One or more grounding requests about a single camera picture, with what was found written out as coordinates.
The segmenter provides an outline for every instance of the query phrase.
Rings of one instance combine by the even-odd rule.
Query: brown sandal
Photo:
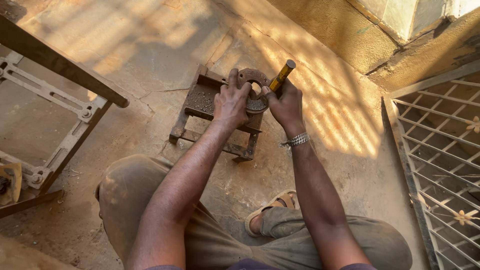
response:
[[[297,198],[297,191],[295,189],[287,189],[277,196],[275,196],[268,204],[267,206],[260,207],[258,210],[253,212],[252,214],[248,215],[247,219],[245,219],[245,230],[247,231],[248,235],[251,237],[259,237],[262,236],[259,233],[254,233],[250,229],[250,222],[252,219],[254,219],[256,216],[260,215],[262,211],[265,209],[271,208],[271,207],[285,207],[281,202],[278,201],[278,199],[282,199],[287,208],[291,209],[300,209],[300,204],[298,204],[298,198]]]

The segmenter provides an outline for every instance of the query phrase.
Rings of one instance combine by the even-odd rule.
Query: hand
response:
[[[239,70],[234,68],[228,75],[228,86],[220,87],[220,94],[215,95],[215,107],[213,110],[213,121],[221,123],[222,126],[236,128],[248,121],[247,96],[252,89],[251,83],[245,83],[241,89],[237,88],[237,75]]]
[[[262,87],[262,93],[268,99],[273,117],[283,127],[290,140],[306,131],[302,114],[303,94],[288,79],[285,79],[278,91],[282,93],[280,99],[269,87]]]

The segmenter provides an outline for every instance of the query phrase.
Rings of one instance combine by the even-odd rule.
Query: stone floor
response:
[[[66,196],[0,220],[1,236],[64,263],[74,261],[80,269],[122,269],[92,194],[103,171],[135,153],[175,162],[188,150],[191,143],[172,145],[168,134],[198,64],[222,75],[233,67],[248,67],[273,77],[293,59],[297,68],[289,78],[303,90],[308,130],[347,214],[392,224],[412,250],[412,269],[428,269],[393,136],[381,110],[382,90],[266,0],[15,3],[23,11],[18,25],[95,71],[131,103],[108,110],[52,186],[51,190],[63,188]],[[95,96],[28,59],[19,67],[77,98]],[[25,161],[42,164],[75,119],[27,90],[8,82],[0,86],[0,148]],[[207,125],[201,119],[187,123],[197,132]],[[277,193],[294,188],[291,155],[278,147],[285,134],[268,110],[262,131],[253,161],[237,164],[234,156],[221,154],[202,196],[221,225],[250,245],[268,239],[249,238],[245,217]],[[231,140],[241,144],[247,138],[236,131]],[[82,174],[74,176],[69,170]]]

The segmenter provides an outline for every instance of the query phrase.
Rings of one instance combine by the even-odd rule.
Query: bracelet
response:
[[[295,136],[291,140],[288,140],[284,143],[279,143],[278,147],[286,147],[286,146],[294,147],[297,145],[301,145],[302,143],[306,143],[308,140],[310,140],[310,136],[308,136],[307,132],[304,132],[300,135]]]

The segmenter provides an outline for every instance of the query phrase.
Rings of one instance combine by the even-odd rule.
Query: metal grille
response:
[[[480,61],[384,98],[432,269],[480,269]]]

